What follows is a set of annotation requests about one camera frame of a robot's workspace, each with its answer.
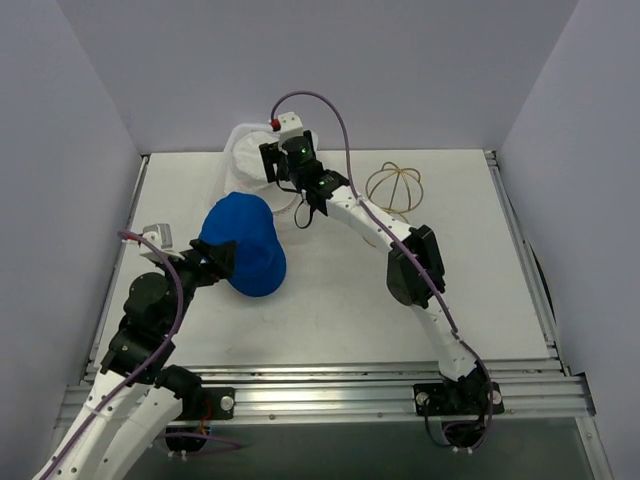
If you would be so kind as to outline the white bucket hat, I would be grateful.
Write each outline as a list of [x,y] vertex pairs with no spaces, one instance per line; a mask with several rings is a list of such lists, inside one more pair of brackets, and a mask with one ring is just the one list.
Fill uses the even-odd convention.
[[290,208],[296,196],[283,192],[275,183],[268,183],[259,145],[277,142],[277,137],[265,131],[252,131],[240,137],[230,151],[224,180],[224,193],[246,193],[264,200],[274,214]]

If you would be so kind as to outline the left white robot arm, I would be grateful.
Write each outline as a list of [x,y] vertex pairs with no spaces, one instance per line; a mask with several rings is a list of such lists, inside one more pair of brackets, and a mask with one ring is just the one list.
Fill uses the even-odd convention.
[[172,420],[204,406],[200,377],[167,361],[196,290],[232,276],[236,242],[170,252],[149,234],[118,235],[157,269],[130,286],[91,390],[38,479],[122,479]]

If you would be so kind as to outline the blue baseball cap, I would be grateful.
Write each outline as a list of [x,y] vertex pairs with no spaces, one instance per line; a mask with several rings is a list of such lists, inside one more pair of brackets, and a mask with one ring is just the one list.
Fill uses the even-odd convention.
[[286,256],[278,239],[274,216],[260,197],[232,192],[207,214],[199,239],[211,246],[236,243],[232,287],[249,297],[274,293],[283,283]]

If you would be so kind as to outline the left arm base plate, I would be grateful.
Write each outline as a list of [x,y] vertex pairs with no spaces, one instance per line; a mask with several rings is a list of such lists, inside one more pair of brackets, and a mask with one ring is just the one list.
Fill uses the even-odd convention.
[[236,390],[230,386],[205,387],[196,395],[190,420],[226,421],[234,417]]

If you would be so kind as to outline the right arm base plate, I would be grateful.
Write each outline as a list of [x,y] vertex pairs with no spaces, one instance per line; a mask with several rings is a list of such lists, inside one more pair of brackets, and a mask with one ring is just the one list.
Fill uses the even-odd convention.
[[412,386],[414,406],[419,416],[481,416],[505,413],[499,385],[492,383],[492,397],[484,386],[464,387],[458,383],[418,383]]

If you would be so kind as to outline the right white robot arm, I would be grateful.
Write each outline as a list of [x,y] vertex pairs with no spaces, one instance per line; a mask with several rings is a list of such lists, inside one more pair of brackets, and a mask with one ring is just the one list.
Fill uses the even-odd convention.
[[259,146],[266,179],[289,182],[310,212],[350,227],[386,255],[386,285],[392,297],[410,308],[436,354],[444,400],[464,413],[492,396],[492,383],[478,355],[460,337],[443,298],[444,265],[434,232],[402,223],[361,195],[351,175],[324,167],[311,133]]

